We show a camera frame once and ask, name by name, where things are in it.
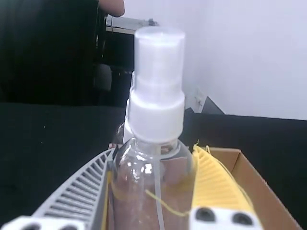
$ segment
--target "clear plastic bottle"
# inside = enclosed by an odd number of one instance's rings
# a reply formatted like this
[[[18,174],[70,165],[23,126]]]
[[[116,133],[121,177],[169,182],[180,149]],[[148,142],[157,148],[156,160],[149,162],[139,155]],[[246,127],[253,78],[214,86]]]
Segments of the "clear plastic bottle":
[[[195,172],[192,155],[183,143],[176,140],[157,145],[132,138],[118,151],[111,184],[115,230],[161,229],[157,210],[160,206],[147,192],[159,196],[157,177],[161,199],[173,210],[189,211]],[[188,216],[161,208],[165,230],[188,229]]]
[[[134,86],[127,122],[134,136],[112,170],[109,226],[115,230],[187,230],[195,179],[183,129],[185,35],[158,26],[135,33]]]

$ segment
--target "yellow string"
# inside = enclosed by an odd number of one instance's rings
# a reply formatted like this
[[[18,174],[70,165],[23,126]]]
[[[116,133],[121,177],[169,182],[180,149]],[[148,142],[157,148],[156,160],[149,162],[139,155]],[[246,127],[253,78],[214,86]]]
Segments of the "yellow string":
[[[209,153],[211,155],[211,151],[210,151],[210,148],[209,146],[207,145],[206,146],[206,152]],[[249,196],[247,195],[247,193],[245,192],[245,190],[240,186],[238,185],[238,183],[236,182],[236,180],[234,179],[234,177],[232,176],[232,174],[230,173],[230,171],[223,165],[223,163],[221,163],[218,159],[216,159],[214,157],[214,159],[220,163],[220,165],[224,168],[224,170],[228,173],[228,175],[231,177],[231,179],[236,183],[236,185],[238,186],[238,188],[240,189],[241,193],[243,194],[243,196],[245,197],[246,201],[249,203],[249,205],[254,208],[253,206],[253,203],[251,201],[251,199],[249,198]],[[186,212],[178,212],[174,209],[172,209],[166,202],[164,202],[162,199],[158,198],[155,194],[153,194],[152,192],[150,192],[148,189],[145,190],[145,193],[150,196],[151,198],[159,201],[161,203],[161,205],[163,207],[165,207],[169,212],[173,213],[174,215],[176,216],[180,216],[180,217],[185,217],[187,216],[189,213],[190,213],[190,210],[189,211],[186,211]]]
[[[146,193],[148,196],[150,196],[151,198],[153,198],[153,199],[159,201],[159,202],[163,205],[163,207],[165,207],[169,212],[173,213],[173,214],[176,215],[176,216],[185,217],[185,216],[187,216],[187,215],[190,213],[190,211],[178,212],[178,211],[172,209],[170,206],[167,205],[167,203],[165,203],[163,200],[161,200],[160,198],[158,198],[155,194],[153,194],[152,192],[150,192],[148,189],[145,190],[145,193]]]

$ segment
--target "dark clothing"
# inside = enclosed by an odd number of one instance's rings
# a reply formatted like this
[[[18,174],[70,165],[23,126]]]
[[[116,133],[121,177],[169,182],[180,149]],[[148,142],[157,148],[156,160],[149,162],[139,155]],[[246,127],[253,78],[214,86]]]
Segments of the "dark clothing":
[[[0,0],[0,85],[6,100],[85,104],[96,0]]]

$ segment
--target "electrical outlet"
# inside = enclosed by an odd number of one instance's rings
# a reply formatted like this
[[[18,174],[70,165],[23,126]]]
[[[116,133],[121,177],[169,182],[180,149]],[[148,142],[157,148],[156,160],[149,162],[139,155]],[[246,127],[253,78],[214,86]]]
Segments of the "electrical outlet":
[[[197,104],[197,112],[201,112],[204,104],[205,104],[205,94],[201,91],[201,89],[199,87],[196,88],[196,93],[195,93],[195,100],[196,100],[196,104]]]

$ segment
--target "yellow ribbed part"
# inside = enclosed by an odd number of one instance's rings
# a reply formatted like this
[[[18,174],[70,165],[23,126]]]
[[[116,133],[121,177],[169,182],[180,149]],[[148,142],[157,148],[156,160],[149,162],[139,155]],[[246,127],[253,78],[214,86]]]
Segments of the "yellow ribbed part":
[[[195,145],[193,150],[197,170],[192,207],[220,207],[255,213],[249,198],[230,172],[204,149]]]

